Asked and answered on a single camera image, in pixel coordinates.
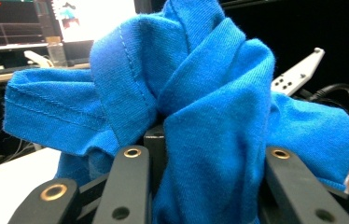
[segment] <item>bolt hole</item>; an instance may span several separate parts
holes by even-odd
[[[124,152],[125,157],[128,158],[135,158],[140,156],[140,154],[142,154],[142,151],[137,148],[130,148]]]
[[[67,192],[67,186],[63,184],[55,184],[47,187],[40,194],[40,198],[44,201],[54,201],[61,198]]]
[[[122,220],[128,217],[130,214],[129,209],[126,207],[119,207],[113,211],[112,217],[115,220]]]
[[[283,160],[290,158],[290,154],[288,154],[286,151],[283,151],[280,149],[276,149],[276,150],[272,151],[272,154],[274,157],[277,157],[277,158],[283,159]]]
[[[328,211],[323,210],[323,209],[317,209],[316,210],[316,215],[323,221],[325,222],[334,222],[335,217]]]

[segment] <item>blue t-shirt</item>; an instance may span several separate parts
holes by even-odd
[[[57,177],[84,184],[163,116],[154,222],[250,223],[266,147],[292,150],[337,189],[349,172],[349,116],[271,92],[273,69],[216,0],[169,0],[96,41],[91,69],[17,72],[4,130],[62,151]]]

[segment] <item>black cable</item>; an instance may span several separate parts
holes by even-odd
[[[329,106],[335,106],[335,107],[338,107],[344,111],[346,111],[347,114],[349,114],[349,110],[346,108],[346,106],[344,106],[343,104],[337,102],[337,101],[334,101],[332,99],[329,99],[329,98],[321,98],[321,99],[318,99],[317,101],[315,101],[316,103],[319,103],[319,104],[322,104],[322,105],[329,105]]]
[[[310,102],[318,102],[320,99],[324,98],[327,94],[333,91],[347,91],[349,95],[349,85],[344,83],[333,84],[330,86],[326,86],[325,88],[317,91],[311,97],[309,97],[308,101]]]

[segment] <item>white desk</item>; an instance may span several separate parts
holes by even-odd
[[[43,148],[0,165],[0,224],[8,223],[33,189],[54,177],[60,154]]]
[[[66,69],[87,69],[90,68],[89,63],[76,64],[73,67],[66,67]],[[0,81],[8,81],[12,78],[12,73],[0,75]]]

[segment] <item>black metal bracket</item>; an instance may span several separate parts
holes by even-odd
[[[162,126],[146,132],[143,144],[121,149],[110,174],[80,188],[71,179],[42,184],[9,223],[151,223],[167,162]],[[270,147],[258,210],[267,224],[349,223],[349,194],[321,184],[295,153]]]

